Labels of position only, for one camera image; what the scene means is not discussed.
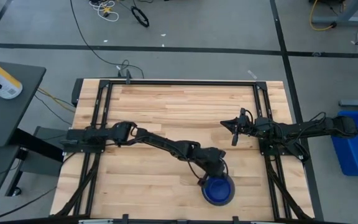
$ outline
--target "concrete floor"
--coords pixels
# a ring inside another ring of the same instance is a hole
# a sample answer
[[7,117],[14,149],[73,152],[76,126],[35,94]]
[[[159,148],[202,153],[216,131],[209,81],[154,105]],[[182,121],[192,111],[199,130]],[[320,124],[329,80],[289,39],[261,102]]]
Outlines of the concrete floor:
[[[5,0],[0,0],[0,10],[4,3]],[[73,3],[81,30],[91,45],[280,51],[269,0],[139,2],[137,5],[149,17],[151,26],[148,29],[138,25],[130,12],[120,5],[114,7],[120,19],[110,23],[100,19],[87,0],[73,0]],[[338,27],[327,32],[311,30],[308,25],[311,4],[307,0],[280,0],[277,9],[287,50],[358,53],[358,47],[351,44],[358,27]],[[320,4],[315,14],[331,16],[332,12]],[[117,74],[114,65],[100,61],[89,50],[45,49],[44,45],[84,45],[68,0],[13,0],[0,21],[0,44],[35,44],[44,48],[0,48],[0,61],[47,68],[41,87],[64,100],[70,100],[76,78]],[[253,80],[247,73],[250,70],[258,80],[283,81],[290,99],[281,56],[134,50],[97,53],[110,62],[121,63],[128,59],[143,69],[146,78]],[[320,111],[334,116],[341,110],[338,100],[358,98],[358,59],[290,57],[290,65],[304,120]],[[138,70],[131,72],[140,77]],[[63,119],[72,121],[71,113],[49,99],[45,101]],[[20,128],[33,133],[37,126],[68,127],[34,99]],[[358,223],[358,177],[342,174],[330,138],[313,138],[309,143],[324,219]],[[32,200],[56,183],[55,177],[24,174],[19,182],[24,193],[9,198],[1,194],[0,213]],[[52,199],[53,194],[50,194],[0,221],[46,217]]]

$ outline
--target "wooden table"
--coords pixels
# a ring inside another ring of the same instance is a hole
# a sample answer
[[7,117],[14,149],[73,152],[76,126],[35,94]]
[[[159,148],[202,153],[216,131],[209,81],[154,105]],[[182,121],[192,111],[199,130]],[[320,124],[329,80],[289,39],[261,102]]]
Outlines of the wooden table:
[[[73,128],[90,125],[98,83],[97,79],[84,80]],[[274,120],[292,123],[283,83],[267,82],[267,86]],[[203,198],[186,162],[145,144],[108,146],[101,157],[92,218],[121,218],[128,213],[130,219],[232,220],[238,216],[240,220],[273,220],[266,168],[257,139],[242,135],[238,145],[231,146],[231,133],[219,123],[239,116],[241,107],[256,117],[252,88],[114,85],[111,99],[108,127],[118,121],[134,121],[172,140],[198,141],[201,147],[224,149],[236,194],[228,205],[215,207]],[[59,211],[77,188],[83,156],[77,154],[63,166],[51,213]],[[301,162],[293,156],[282,156],[282,163],[288,191],[305,213],[313,216]],[[193,167],[198,175],[204,174]],[[284,217],[281,195],[276,191]]]

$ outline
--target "white bottle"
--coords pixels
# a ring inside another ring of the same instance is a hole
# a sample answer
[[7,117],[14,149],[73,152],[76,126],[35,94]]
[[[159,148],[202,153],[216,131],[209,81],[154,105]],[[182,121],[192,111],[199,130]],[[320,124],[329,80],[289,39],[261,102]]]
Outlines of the white bottle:
[[10,100],[23,90],[22,84],[0,67],[0,97]]

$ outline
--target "desk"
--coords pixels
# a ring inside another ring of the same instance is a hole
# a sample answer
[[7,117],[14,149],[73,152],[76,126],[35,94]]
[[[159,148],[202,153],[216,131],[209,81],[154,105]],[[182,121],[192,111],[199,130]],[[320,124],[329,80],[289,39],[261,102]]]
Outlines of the desk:
[[[98,84],[98,79],[83,81],[74,129],[90,125]],[[274,120],[292,123],[283,83],[266,84]],[[215,207],[203,198],[186,162],[144,144],[108,146],[101,156],[91,218],[121,218],[127,213],[130,219],[232,220],[238,216],[240,220],[273,220],[258,140],[243,135],[237,146],[231,146],[231,133],[219,123],[239,116],[241,107],[256,117],[253,90],[248,86],[114,85],[108,127],[118,121],[134,121],[175,141],[198,141],[201,147],[224,149],[236,194],[228,205]],[[62,167],[51,213],[58,212],[77,188],[83,157],[78,153]],[[288,191],[305,213],[313,216],[301,162],[293,156],[281,158]],[[201,169],[194,168],[203,175]],[[276,192],[284,217],[280,193]]]
[[[33,167],[28,166],[28,163],[23,163],[25,159],[27,162],[32,161],[33,164],[37,164],[32,159],[34,157],[37,157],[38,164],[40,164],[39,161],[48,162],[49,167],[43,168],[49,168],[50,174],[53,172],[52,169],[55,169],[55,173],[58,172],[63,158],[61,149],[17,128],[42,81],[46,69],[4,62],[0,62],[0,66],[23,84],[23,91],[16,98],[5,100],[0,97],[0,172],[9,170],[14,160],[20,159],[17,171],[6,194],[6,196],[12,196],[22,172],[34,170]],[[6,176],[7,172],[0,175],[0,188]]]

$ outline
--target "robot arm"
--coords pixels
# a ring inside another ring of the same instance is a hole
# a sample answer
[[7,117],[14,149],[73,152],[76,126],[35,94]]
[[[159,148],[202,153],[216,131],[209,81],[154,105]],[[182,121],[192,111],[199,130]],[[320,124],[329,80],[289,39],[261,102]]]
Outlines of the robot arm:
[[148,132],[144,128],[138,128],[133,122],[123,121],[116,123],[111,128],[85,130],[69,130],[67,140],[62,144],[66,148],[100,147],[105,146],[106,140],[112,140],[112,144],[121,146],[131,146],[137,143],[148,144],[169,152],[173,157],[180,161],[194,162],[205,172],[207,177],[223,177],[225,164],[223,157],[226,153],[215,147],[201,148],[200,143],[194,141],[172,141],[154,133]]
[[246,113],[251,113],[241,108],[240,117],[228,121],[221,121],[234,136],[232,145],[235,146],[239,134],[246,134],[266,139],[273,143],[289,144],[301,138],[332,135],[340,138],[353,138],[358,134],[357,126],[352,118],[337,116],[327,118],[325,113],[323,118],[313,119],[303,123],[284,124],[276,123],[268,118],[258,117],[255,122],[249,119]]

